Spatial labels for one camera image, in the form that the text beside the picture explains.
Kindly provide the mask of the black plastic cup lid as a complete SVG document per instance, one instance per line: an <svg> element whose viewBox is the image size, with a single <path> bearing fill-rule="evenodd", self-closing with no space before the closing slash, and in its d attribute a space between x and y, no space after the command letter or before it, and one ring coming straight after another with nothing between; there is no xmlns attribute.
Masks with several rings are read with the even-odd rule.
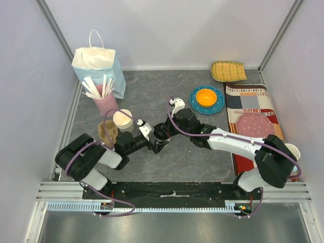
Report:
<svg viewBox="0 0 324 243"><path fill-rule="evenodd" d="M169 139L169 128L164 123L159 123L154 127L154 136L159 140Z"/></svg>

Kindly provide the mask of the stack of white paper cups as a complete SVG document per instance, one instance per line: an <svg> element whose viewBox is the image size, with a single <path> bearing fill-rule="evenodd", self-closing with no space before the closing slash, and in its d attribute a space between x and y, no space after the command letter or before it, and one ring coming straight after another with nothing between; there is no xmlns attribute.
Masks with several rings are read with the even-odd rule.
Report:
<svg viewBox="0 0 324 243"><path fill-rule="evenodd" d="M121 111L116 111L113 115L113 122L121 132L130 132L134 130L133 120L123 114Z"/></svg>

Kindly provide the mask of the brown cardboard cup carrier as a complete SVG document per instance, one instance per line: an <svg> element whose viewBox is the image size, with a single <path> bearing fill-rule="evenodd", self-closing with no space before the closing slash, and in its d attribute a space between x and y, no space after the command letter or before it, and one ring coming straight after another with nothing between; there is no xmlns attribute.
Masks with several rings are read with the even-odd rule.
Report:
<svg viewBox="0 0 324 243"><path fill-rule="evenodd" d="M112 147L116 143L118 136L118 128L113 120L100 122L98 124L98 135L105 145Z"/></svg>

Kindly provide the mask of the light blue paper bag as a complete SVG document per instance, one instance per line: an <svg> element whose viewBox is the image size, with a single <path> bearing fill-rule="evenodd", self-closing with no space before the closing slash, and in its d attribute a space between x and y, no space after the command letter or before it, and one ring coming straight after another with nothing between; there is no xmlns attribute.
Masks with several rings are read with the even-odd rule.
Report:
<svg viewBox="0 0 324 243"><path fill-rule="evenodd" d="M104 48L103 42L97 47L91 44L93 33L89 35L89 46L75 50L72 67L79 81L90 77L95 85L103 84L104 76L112 79L113 94L117 99L123 99L126 90L126 81L116 50Z"/></svg>

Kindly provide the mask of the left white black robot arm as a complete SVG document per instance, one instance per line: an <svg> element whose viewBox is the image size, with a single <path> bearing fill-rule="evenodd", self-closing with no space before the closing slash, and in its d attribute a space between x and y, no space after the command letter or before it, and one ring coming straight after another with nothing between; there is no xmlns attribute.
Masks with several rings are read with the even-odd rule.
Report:
<svg viewBox="0 0 324 243"><path fill-rule="evenodd" d="M116 138L114 149L109 149L90 135L84 133L60 150L55 162L74 181L83 182L94 188L93 192L100 199L111 194L110 180L95 166L100 163L115 170L123 169L129 162L128 156L144 147L159 153L169 143L155 137L146 139L141 133L133 137L130 132L122 132Z"/></svg>

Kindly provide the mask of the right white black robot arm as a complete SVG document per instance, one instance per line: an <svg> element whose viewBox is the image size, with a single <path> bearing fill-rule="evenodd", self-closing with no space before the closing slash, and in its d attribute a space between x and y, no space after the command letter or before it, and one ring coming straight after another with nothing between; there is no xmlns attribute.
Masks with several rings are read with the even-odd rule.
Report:
<svg viewBox="0 0 324 243"><path fill-rule="evenodd" d="M154 134L160 140L182 134L197 147L227 151L255 162L254 169L240 173L234 181L231 191L237 199L244 199L254 189L267 184L283 188L300 158L296 146L284 144L275 135L250 138L229 133L201 123L189 108L170 112L164 123L155 126Z"/></svg>

